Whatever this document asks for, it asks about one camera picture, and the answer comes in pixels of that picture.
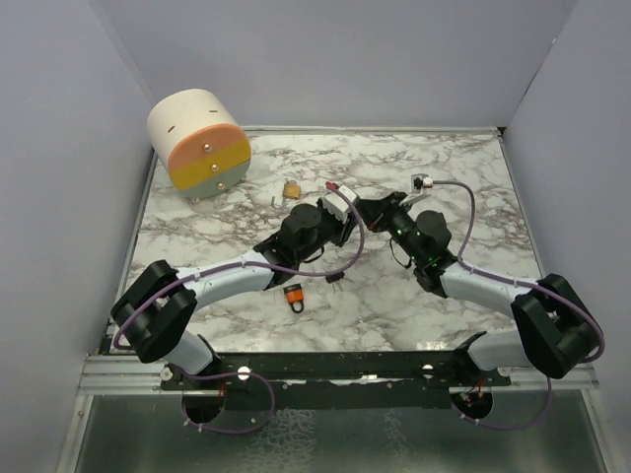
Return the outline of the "orange black padlock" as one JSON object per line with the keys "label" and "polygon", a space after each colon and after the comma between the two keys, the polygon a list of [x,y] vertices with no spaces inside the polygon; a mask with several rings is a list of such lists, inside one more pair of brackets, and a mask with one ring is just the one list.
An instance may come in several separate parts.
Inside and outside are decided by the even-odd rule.
{"label": "orange black padlock", "polygon": [[305,296],[301,284],[285,286],[283,288],[283,293],[291,311],[295,314],[300,314],[304,311]]}

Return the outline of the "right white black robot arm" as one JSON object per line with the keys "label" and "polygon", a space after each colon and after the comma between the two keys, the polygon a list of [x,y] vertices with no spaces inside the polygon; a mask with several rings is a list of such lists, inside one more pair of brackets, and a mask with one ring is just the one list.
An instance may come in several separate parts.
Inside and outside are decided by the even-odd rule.
{"label": "right white black robot arm", "polygon": [[499,368],[534,368],[560,379],[587,361],[602,333],[587,308],[561,276],[518,281],[465,268],[449,250],[452,235],[442,213],[416,218],[403,192],[360,199],[358,213],[367,229],[387,233],[409,257],[418,284],[428,293],[481,305],[511,318],[512,331],[476,335],[461,345],[453,361],[462,384],[474,385]]}

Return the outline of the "large brass padlock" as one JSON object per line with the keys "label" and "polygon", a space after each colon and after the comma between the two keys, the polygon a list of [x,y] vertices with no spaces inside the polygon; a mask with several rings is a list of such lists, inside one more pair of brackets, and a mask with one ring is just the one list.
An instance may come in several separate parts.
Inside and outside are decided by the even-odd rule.
{"label": "large brass padlock", "polygon": [[270,200],[270,205],[274,209],[283,208],[289,200],[298,200],[301,197],[301,186],[294,180],[287,180],[284,183],[281,200],[276,202],[275,197]]}

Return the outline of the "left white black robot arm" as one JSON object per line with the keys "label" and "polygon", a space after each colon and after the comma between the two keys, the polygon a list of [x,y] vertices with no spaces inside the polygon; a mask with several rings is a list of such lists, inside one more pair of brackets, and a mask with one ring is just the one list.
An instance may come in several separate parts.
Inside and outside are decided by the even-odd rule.
{"label": "left white black robot arm", "polygon": [[112,307],[118,327],[112,344],[133,351],[143,363],[165,360],[183,370],[192,386],[207,388],[217,379],[217,354],[188,331],[193,314],[233,296],[273,289],[294,276],[310,277],[302,265],[329,243],[343,246],[353,230],[362,228],[355,204],[319,200],[294,207],[278,232],[238,258],[192,269],[157,260]]}

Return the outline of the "black head key bunch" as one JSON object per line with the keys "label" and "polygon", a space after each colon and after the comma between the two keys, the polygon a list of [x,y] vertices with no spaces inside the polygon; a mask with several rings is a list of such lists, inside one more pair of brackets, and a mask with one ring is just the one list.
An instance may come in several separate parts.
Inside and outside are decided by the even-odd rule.
{"label": "black head key bunch", "polygon": [[337,272],[325,276],[324,280],[331,287],[332,291],[336,293],[344,291],[343,282],[345,281],[345,278],[346,274],[344,272]]}

